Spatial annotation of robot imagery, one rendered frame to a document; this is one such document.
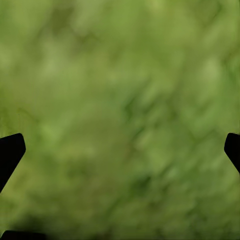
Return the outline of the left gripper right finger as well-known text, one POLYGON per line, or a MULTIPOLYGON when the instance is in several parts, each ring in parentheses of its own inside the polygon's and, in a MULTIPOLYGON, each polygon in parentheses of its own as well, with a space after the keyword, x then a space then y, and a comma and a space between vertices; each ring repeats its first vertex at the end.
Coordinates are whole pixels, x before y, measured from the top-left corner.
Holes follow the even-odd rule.
POLYGON ((235 133, 228 133, 224 151, 240 173, 240 135, 235 133))

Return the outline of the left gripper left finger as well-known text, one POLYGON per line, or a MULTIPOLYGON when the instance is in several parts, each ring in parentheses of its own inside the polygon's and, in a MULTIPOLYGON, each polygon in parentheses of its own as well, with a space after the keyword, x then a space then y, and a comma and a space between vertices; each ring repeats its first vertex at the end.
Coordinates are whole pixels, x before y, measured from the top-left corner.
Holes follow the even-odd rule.
POLYGON ((26 152, 21 133, 0 138, 0 193, 26 152))

